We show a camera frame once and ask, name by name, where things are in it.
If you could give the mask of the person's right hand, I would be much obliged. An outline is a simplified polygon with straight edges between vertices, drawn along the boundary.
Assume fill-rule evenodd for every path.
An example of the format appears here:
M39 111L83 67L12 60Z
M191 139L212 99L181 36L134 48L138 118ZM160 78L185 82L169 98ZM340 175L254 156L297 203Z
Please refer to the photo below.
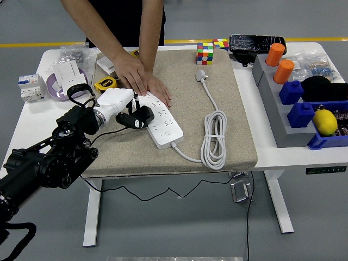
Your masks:
M139 59L122 51L112 62L117 76L127 88L133 89L138 95L147 94L144 66Z

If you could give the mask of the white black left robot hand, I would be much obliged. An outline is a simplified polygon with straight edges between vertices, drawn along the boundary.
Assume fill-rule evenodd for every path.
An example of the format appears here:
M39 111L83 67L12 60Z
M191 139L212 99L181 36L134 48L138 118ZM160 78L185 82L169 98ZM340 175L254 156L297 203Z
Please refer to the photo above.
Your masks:
M96 106L94 107L94 114L96 116L98 127L100 129L105 127L110 119L115 117L115 120L119 124L127 128L146 128L148 126L146 120L142 120L133 114L122 112L124 108L133 105L133 100L135 99L134 96L135 93L132 89L120 88L110 88L101 94L97 99Z

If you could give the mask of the person's left hand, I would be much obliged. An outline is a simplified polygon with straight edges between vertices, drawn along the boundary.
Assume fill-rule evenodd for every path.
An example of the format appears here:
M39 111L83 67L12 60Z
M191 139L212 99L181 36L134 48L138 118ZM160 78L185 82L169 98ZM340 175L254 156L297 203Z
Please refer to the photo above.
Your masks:
M161 102L170 108L172 98L165 84L150 72L145 73L145 78L148 91L154 94Z

